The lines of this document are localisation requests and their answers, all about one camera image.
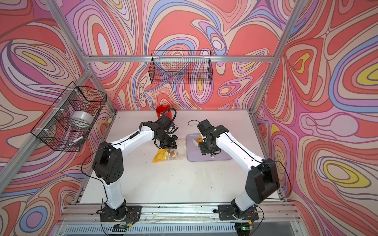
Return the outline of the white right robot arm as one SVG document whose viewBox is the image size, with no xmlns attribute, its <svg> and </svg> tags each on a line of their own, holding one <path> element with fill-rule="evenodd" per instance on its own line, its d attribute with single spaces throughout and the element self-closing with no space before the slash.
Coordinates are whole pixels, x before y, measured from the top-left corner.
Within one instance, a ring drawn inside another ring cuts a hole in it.
<svg viewBox="0 0 378 236">
<path fill-rule="evenodd" d="M 202 155 L 227 153 L 246 172 L 244 191 L 230 203 L 231 214 L 241 219 L 244 214 L 257 204 L 262 203 L 279 190 L 280 182 L 276 162 L 264 159 L 242 145 L 223 125 L 217 127 L 208 120 L 199 122 L 202 142 L 198 144 Z"/>
</svg>

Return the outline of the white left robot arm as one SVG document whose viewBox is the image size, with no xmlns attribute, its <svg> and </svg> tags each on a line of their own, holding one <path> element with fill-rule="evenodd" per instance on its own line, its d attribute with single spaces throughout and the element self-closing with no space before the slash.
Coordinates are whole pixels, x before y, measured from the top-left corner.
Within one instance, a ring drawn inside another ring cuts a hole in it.
<svg viewBox="0 0 378 236">
<path fill-rule="evenodd" d="M 141 145 L 159 142 L 159 149 L 177 149 L 178 137 L 174 134 L 178 127 L 173 119 L 161 116 L 157 121 L 142 122 L 132 134 L 112 143 L 100 143 L 92 164 L 92 169 L 102 183 L 106 200 L 101 211 L 104 220 L 124 221 L 128 214 L 125 198 L 122 196 L 121 176 L 124 173 L 123 158 Z"/>
</svg>

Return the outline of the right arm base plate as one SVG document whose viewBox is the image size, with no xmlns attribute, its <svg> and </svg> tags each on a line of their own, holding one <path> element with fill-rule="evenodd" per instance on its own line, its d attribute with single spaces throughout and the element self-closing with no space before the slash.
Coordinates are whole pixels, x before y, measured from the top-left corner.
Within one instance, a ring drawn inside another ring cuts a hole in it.
<svg viewBox="0 0 378 236">
<path fill-rule="evenodd" d="M 259 219 L 258 211 L 254 206 L 247 210 L 240 210 L 237 206 L 231 204 L 218 205 L 213 213 L 218 214 L 221 221 L 250 220 L 254 222 Z"/>
</svg>

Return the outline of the metal tongs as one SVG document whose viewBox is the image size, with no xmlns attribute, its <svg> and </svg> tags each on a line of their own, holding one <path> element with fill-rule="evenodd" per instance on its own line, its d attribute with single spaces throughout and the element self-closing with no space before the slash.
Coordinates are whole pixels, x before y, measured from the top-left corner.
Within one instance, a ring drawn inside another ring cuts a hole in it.
<svg viewBox="0 0 378 236">
<path fill-rule="evenodd" d="M 201 147 L 200 147 L 199 144 L 197 143 L 198 140 L 192 139 L 192 141 L 193 141 L 193 144 L 194 144 L 196 147 L 199 148 L 199 150 L 200 150 L 200 152 L 201 152 L 202 155 L 208 155 L 208 156 L 210 156 L 211 158 L 215 158 L 215 155 L 214 155 L 214 154 L 211 154 L 211 153 L 205 153 L 205 151 L 203 151 L 203 150 L 201 149 Z"/>
</svg>

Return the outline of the clear resealable bag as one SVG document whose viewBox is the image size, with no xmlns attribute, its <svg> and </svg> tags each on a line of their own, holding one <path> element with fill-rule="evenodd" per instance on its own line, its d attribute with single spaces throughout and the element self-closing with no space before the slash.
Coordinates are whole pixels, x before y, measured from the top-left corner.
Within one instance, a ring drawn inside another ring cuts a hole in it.
<svg viewBox="0 0 378 236">
<path fill-rule="evenodd" d="M 187 157 L 186 141 L 179 139 L 176 142 L 177 148 L 165 148 L 159 149 L 153 158 L 153 163 L 170 161 L 170 160 L 182 160 Z"/>
</svg>

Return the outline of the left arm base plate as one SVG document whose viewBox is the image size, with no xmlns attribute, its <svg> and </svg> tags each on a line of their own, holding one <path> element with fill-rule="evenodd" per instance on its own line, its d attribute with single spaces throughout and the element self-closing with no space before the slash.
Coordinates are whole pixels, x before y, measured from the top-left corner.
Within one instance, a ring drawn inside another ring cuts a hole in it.
<svg viewBox="0 0 378 236">
<path fill-rule="evenodd" d="M 141 210 L 142 206 L 120 206 L 118 209 L 112 209 L 105 205 L 101 211 L 97 212 L 101 222 L 135 223 L 140 220 Z"/>
</svg>

